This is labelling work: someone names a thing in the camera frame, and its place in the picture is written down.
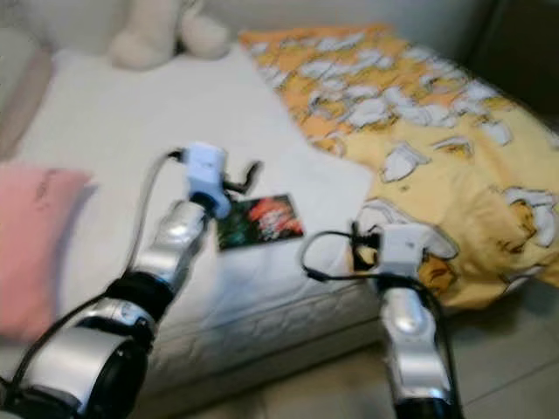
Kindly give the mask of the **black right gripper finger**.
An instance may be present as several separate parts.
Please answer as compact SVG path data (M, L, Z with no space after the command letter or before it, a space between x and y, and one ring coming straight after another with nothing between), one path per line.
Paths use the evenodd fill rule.
M349 255L352 269L369 269L369 263L361 256L363 246L364 235L360 232L356 220L352 220L349 224Z

